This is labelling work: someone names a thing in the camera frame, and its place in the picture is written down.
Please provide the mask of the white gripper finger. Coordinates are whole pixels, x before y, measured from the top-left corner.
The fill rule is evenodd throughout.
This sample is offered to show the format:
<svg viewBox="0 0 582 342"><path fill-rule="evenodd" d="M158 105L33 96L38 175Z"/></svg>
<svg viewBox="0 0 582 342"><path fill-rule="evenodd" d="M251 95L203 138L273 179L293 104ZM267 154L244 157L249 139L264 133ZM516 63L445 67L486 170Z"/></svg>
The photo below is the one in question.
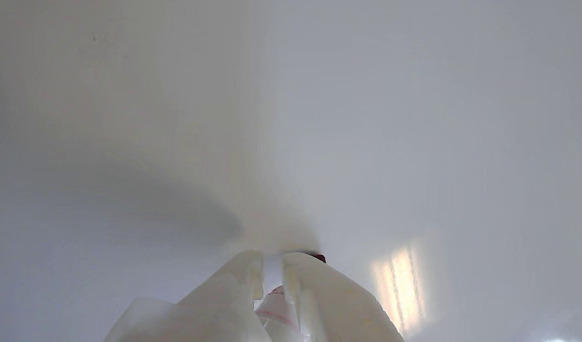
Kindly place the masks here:
<svg viewBox="0 0 582 342"><path fill-rule="evenodd" d="M254 312L263 297L263 253L232 257L177 303L139 297L113 325L106 342L268 342Z"/></svg>
<svg viewBox="0 0 582 342"><path fill-rule="evenodd" d="M300 331L313 342L401 342L371 292L326 262L303 252L282 256L283 286Z"/></svg>

